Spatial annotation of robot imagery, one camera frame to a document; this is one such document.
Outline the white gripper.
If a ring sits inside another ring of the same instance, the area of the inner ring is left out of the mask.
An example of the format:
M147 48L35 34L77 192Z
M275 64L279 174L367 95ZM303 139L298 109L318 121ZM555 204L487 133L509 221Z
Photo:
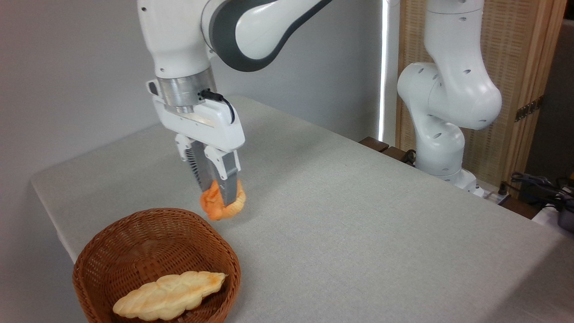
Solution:
M162 125L178 133L178 153L190 166L201 191L209 190L215 179L224 207L233 204L241 170L236 150L245 143L236 109L224 96L206 89L200 94L207 97L201 96L192 112L179 112L164 101L156 80L150 80L147 87Z

